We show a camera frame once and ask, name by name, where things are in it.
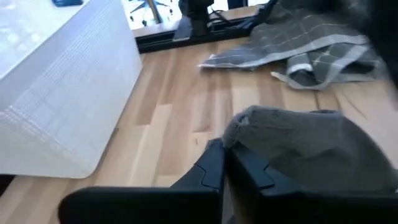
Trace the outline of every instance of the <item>gray fabric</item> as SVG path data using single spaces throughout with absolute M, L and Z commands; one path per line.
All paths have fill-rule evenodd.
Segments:
M 279 0 L 266 23 L 255 27 L 249 42 L 204 61 L 201 67 L 253 69 L 287 60 L 275 74 L 296 89 L 321 90 L 330 82 L 371 81 L 385 77 L 380 57 L 358 29 L 368 14 L 365 0 Z M 354 24 L 348 24 L 355 16 Z M 307 54 L 312 71 L 289 73 L 289 59 Z
M 375 142 L 337 111 L 298 113 L 251 106 L 223 136 L 239 141 L 311 190 L 395 192 L 398 178 Z

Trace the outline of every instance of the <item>black cable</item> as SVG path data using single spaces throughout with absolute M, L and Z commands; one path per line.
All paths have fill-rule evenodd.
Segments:
M 219 19 L 221 19 L 223 22 L 230 24 L 231 22 L 227 20 L 220 12 L 223 12 L 222 10 L 214 10 L 213 7 L 210 6 L 210 9 L 212 12 L 210 14 L 216 15 Z

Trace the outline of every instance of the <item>gray dish towel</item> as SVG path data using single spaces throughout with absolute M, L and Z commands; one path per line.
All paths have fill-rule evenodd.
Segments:
M 369 20 L 367 1 L 279 0 L 268 20 L 252 30 L 249 42 L 199 66 L 252 70 L 283 61 L 285 66 L 272 75 L 295 89 L 385 78 L 384 62 L 359 31 Z
M 309 190 L 398 189 L 396 172 L 375 142 L 337 111 L 251 106 L 224 132 L 225 148 L 237 141 Z

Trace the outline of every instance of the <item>wooden desk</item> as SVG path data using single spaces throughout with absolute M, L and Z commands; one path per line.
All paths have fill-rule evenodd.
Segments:
M 341 110 L 398 167 L 398 112 L 385 83 L 295 91 L 270 76 L 274 65 L 255 72 L 197 68 L 210 54 L 245 41 L 143 55 L 139 81 L 95 173 L 82 180 L 16 177 L 0 198 L 0 223 L 58 223 L 60 199 L 90 185 L 170 186 L 201 155 L 207 140 L 223 133 L 232 115 L 255 104 L 297 111 Z

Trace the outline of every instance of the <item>gray cloth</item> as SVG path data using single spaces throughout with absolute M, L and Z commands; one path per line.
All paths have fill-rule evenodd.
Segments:
M 251 106 L 237 114 L 223 136 L 310 190 L 395 192 L 398 178 L 375 142 L 337 111 L 298 113 Z
M 267 23 L 253 29 L 249 42 L 213 55 L 200 66 L 253 69 L 284 60 L 285 70 L 273 75 L 296 89 L 321 90 L 331 82 L 384 78 L 384 63 L 358 31 L 368 21 L 366 2 L 279 0 Z M 293 60 L 298 55 L 307 61 Z

